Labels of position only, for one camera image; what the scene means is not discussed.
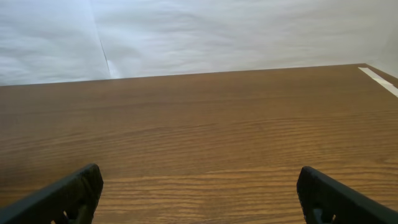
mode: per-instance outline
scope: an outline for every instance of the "wooden table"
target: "wooden table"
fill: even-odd
[[[304,223],[302,166],[398,210],[398,98],[358,66],[2,86],[0,205],[94,162],[99,224]]]

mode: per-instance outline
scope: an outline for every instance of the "wood grain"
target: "wood grain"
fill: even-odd
[[[2,86],[0,206],[95,162],[99,224],[304,223],[302,166],[398,210],[398,99],[358,66]]]

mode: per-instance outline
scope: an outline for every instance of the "white backdrop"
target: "white backdrop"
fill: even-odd
[[[0,84],[363,63],[387,42],[396,6],[395,0],[3,0]]]

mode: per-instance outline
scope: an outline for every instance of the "brown wooden tabletop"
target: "brown wooden tabletop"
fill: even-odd
[[[358,66],[2,86],[0,206],[94,162],[99,224],[305,223],[302,166],[398,210],[398,98]]]

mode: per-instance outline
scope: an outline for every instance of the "white paper sheet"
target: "white paper sheet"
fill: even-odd
[[[0,85],[104,78],[89,0],[1,0]]]
[[[393,0],[93,0],[111,75],[364,63]]]

